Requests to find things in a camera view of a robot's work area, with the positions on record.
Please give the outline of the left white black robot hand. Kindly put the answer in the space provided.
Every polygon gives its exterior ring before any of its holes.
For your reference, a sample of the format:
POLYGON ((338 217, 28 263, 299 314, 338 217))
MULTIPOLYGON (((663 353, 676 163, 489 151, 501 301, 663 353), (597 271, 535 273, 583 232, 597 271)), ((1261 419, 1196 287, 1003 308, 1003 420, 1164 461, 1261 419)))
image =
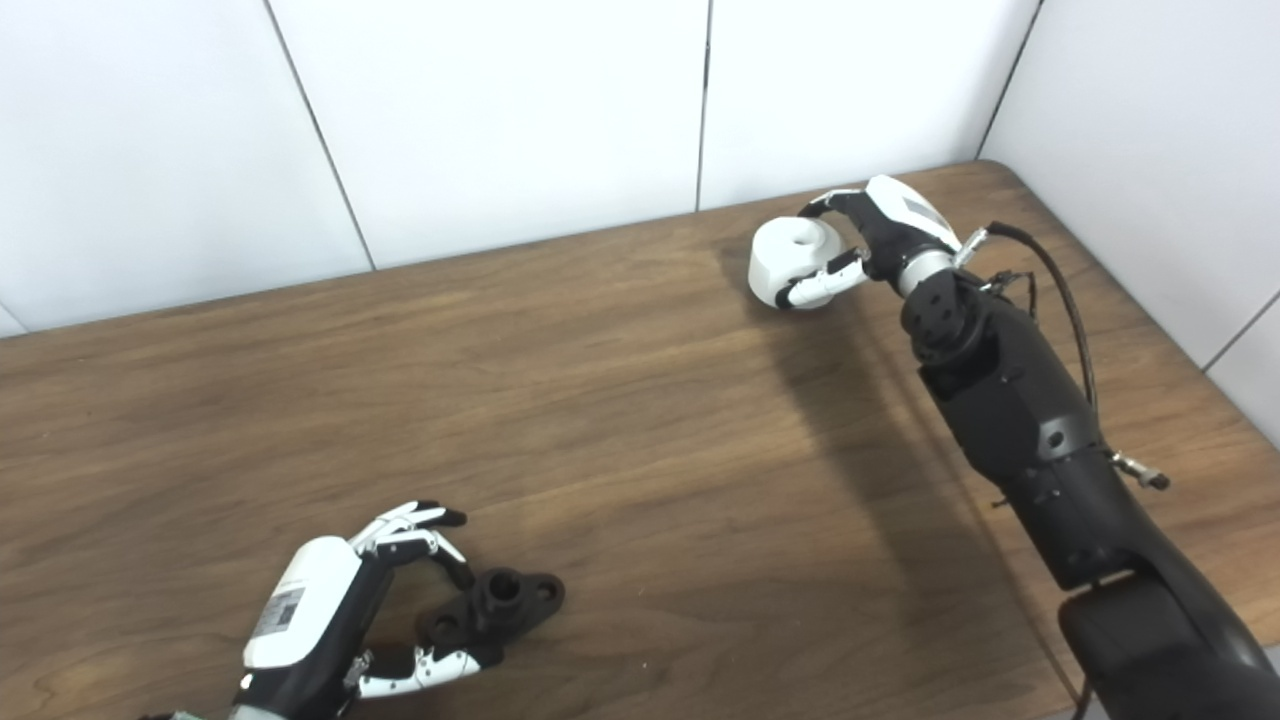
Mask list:
POLYGON ((420 693, 498 666, 497 647, 413 646, 396 676, 378 674, 364 641, 396 569, 430 561, 454 587, 475 583, 467 559, 442 534, 463 512, 410 501, 349 538, 302 544, 276 583, 244 647, 232 719, 339 719, 358 702, 420 693))

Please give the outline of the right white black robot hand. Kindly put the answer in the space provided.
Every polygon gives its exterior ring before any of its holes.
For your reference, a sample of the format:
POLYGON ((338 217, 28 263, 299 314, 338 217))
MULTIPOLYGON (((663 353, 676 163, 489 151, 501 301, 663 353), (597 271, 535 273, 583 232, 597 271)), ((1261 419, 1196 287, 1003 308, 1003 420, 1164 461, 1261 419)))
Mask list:
POLYGON ((773 220, 776 237, 806 256, 758 292, 780 310, 810 310, 868 281, 902 299, 956 270, 961 245, 948 222, 914 188, 876 176, 859 190, 831 190, 799 213, 773 220))

